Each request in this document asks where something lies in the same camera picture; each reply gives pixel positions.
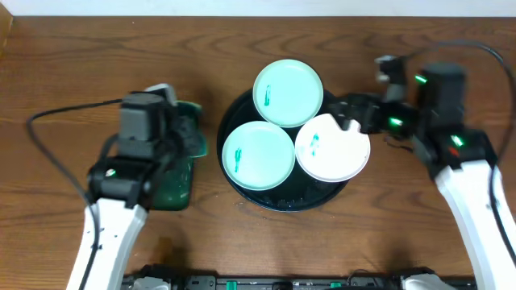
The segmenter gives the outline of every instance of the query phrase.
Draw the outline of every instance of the green light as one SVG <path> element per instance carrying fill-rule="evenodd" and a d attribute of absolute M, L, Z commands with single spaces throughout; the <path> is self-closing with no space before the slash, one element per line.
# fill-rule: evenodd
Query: green light
<path fill-rule="evenodd" d="M 422 84 L 426 84 L 426 82 L 428 81 L 425 77 L 419 76 L 419 75 L 416 75 L 415 78 L 416 78 L 416 81 L 418 81 Z"/>
<path fill-rule="evenodd" d="M 464 145 L 464 142 L 462 141 L 461 138 L 459 138 L 459 136 L 457 135 L 452 135 L 451 136 L 451 140 L 453 141 L 453 143 L 457 146 L 457 147 L 461 147 Z"/>
<path fill-rule="evenodd" d="M 389 119 L 389 123 L 393 126 L 401 126 L 403 125 L 403 121 L 400 120 L 400 119 L 396 119 L 396 118 L 390 118 Z"/>
<path fill-rule="evenodd" d="M 106 177 L 110 177 L 116 174 L 116 170 L 114 169 L 107 169 L 106 171 Z"/>

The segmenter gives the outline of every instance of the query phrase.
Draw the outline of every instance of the wood grain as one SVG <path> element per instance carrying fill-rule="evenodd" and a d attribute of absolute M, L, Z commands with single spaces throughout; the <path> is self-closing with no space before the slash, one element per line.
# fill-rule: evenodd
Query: wood grain
<path fill-rule="evenodd" d="M 0 288 L 64 288 L 81 240 L 84 205 L 30 144 L 24 120 L 161 82 L 203 105 L 210 154 L 198 161 L 190 207 L 150 214 L 127 271 L 169 263 L 220 275 L 341 276 L 428 266 L 471 275 L 453 216 L 425 168 L 381 136 L 371 137 L 368 165 L 334 200 L 292 214 L 262 209 L 232 189 L 215 136 L 225 109 L 274 60 L 305 61 L 336 95 L 380 92 L 378 56 L 461 38 L 485 41 L 515 64 L 515 36 L 513 19 L 16 18 L 0 61 Z M 474 49 L 443 49 L 410 71 L 431 60 L 468 68 L 468 124 L 497 146 L 510 107 L 497 64 Z M 51 116 L 36 129 L 85 176 L 118 118 L 115 106 L 104 107 Z M 512 146 L 505 176 L 516 173 L 515 157 Z M 506 179 L 505 187 L 516 206 L 516 181 Z"/>

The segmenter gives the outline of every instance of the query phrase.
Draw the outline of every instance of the light green plate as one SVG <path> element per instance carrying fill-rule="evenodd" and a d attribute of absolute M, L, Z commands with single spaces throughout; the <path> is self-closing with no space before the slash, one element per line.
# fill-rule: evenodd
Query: light green plate
<path fill-rule="evenodd" d="M 279 60 L 260 72 L 252 88 L 252 99 L 265 120 L 291 128 L 317 114 L 323 93 L 321 79 L 308 64 Z"/>
<path fill-rule="evenodd" d="M 239 126 L 223 147 L 227 175 L 245 189 L 272 189 L 292 172 L 295 164 L 292 140 L 279 126 L 254 121 Z"/>

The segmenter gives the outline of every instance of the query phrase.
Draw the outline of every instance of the black tray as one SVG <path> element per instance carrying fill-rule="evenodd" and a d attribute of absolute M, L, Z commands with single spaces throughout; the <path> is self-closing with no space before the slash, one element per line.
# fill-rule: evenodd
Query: black tray
<path fill-rule="evenodd" d="M 335 96 L 324 90 L 324 98 L 322 106 L 317 115 L 329 113 L 325 106 Z M 296 212 L 307 209 L 313 209 L 320 206 L 331 198 L 336 196 L 347 184 L 347 180 L 339 183 L 328 183 L 309 176 L 299 165 L 293 167 L 292 173 L 283 183 L 275 188 L 264 191 L 249 190 L 237 185 L 226 174 L 223 167 L 222 151 L 224 142 L 229 134 L 238 126 L 252 121 L 265 121 L 252 101 L 252 89 L 243 93 L 229 107 L 217 133 L 217 155 L 220 168 L 223 170 L 224 176 L 233 188 L 249 201 L 254 202 L 266 209 L 272 209 L 282 212 Z M 290 136 L 292 142 L 295 142 L 301 126 L 296 128 L 283 128 Z"/>

